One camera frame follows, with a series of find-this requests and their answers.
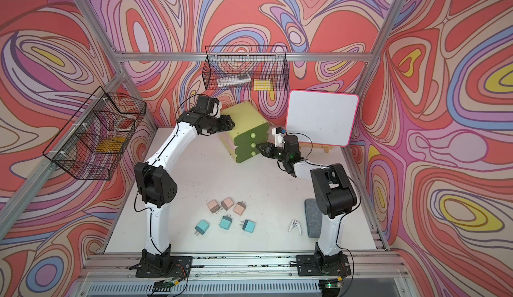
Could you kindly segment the yellow green drawer cabinet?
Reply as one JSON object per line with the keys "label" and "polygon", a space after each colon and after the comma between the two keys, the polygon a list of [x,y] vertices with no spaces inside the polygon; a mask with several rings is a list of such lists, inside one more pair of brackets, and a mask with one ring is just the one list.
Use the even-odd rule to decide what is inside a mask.
{"label": "yellow green drawer cabinet", "polygon": [[220,140],[236,163],[243,163],[260,154],[257,146],[268,142],[269,122],[249,101],[221,111],[235,123],[231,131],[220,134]]}

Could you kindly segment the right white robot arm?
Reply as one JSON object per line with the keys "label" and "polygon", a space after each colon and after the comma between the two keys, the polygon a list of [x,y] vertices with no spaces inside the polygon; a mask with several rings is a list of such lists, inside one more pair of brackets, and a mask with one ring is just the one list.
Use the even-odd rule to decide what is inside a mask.
{"label": "right white robot arm", "polygon": [[296,135],[279,134],[278,143],[264,142],[256,149],[266,158],[277,161],[285,172],[294,178],[312,183],[315,202],[323,215],[321,233],[315,245],[313,261],[296,261],[299,266],[313,266],[320,274],[328,274],[336,266],[345,266],[345,254],[339,246],[343,218],[357,206],[357,194],[351,178],[340,163],[312,163],[301,155]]}

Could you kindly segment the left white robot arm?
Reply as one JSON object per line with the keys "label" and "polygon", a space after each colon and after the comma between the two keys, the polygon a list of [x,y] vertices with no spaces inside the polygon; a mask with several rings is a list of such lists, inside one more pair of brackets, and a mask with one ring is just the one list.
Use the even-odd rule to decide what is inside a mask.
{"label": "left white robot arm", "polygon": [[144,249],[148,254],[160,257],[170,247],[170,203],[178,193],[178,185],[171,172],[184,150],[203,132],[211,135],[234,128],[235,122],[229,115],[207,115],[187,111],[180,115],[171,135],[156,153],[148,161],[135,165],[136,185],[147,215],[147,239]]}

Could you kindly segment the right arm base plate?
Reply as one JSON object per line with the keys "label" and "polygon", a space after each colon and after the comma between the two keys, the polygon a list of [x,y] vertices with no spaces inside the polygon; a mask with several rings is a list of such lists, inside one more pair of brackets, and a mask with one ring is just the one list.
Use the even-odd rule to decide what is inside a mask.
{"label": "right arm base plate", "polygon": [[340,276],[352,275],[347,255],[339,252],[333,256],[323,254],[296,255],[295,265],[299,276]]}

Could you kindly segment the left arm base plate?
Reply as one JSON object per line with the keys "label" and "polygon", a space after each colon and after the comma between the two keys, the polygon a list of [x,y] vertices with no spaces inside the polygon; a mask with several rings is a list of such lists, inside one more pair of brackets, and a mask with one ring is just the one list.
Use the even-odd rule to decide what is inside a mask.
{"label": "left arm base plate", "polygon": [[187,278],[192,268],[192,256],[142,257],[136,269],[136,278]]}

